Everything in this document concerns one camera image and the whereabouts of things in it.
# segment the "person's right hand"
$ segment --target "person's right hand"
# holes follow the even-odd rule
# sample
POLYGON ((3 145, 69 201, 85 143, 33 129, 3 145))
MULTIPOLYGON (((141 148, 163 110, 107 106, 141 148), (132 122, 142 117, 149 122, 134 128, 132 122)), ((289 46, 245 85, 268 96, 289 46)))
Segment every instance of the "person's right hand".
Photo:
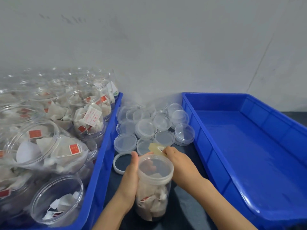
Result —
POLYGON ((179 152, 175 147, 167 146, 163 153, 174 165, 174 182, 189 193, 191 186, 203 178, 196 166, 186 154, 179 152))

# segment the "empty blue tray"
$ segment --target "empty blue tray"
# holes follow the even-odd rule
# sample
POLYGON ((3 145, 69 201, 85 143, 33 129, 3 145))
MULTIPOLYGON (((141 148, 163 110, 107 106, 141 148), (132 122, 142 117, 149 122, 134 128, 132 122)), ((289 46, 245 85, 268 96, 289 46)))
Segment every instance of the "empty blue tray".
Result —
POLYGON ((307 220, 307 128, 248 94, 182 93, 219 192, 256 227, 307 220))

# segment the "hand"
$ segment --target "hand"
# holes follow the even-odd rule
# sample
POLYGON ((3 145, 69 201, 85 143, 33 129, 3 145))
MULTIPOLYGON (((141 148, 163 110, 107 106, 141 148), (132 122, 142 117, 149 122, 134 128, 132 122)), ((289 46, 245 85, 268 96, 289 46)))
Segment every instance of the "hand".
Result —
POLYGON ((191 159, 184 153, 179 152, 175 147, 167 146, 163 153, 174 165, 173 180, 182 189, 190 193, 191 187, 203 177, 198 172, 191 159))
POLYGON ((138 154, 135 151, 131 152, 130 165, 127 166, 115 194, 124 202, 123 204, 126 205, 127 212, 132 208, 134 204, 136 190, 138 188, 138 162, 138 154))

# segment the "forearm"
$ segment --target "forearm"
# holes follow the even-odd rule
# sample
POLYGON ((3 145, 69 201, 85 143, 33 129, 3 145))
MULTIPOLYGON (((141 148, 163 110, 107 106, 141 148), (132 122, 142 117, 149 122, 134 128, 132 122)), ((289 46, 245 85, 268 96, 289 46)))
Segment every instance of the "forearm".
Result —
POLYGON ((205 209, 219 230, 256 229, 215 189, 209 180, 201 178, 187 191, 205 209))
POLYGON ((122 219, 129 211, 125 200, 115 193, 113 198, 107 204, 100 214, 92 230, 116 230, 119 229, 122 219))

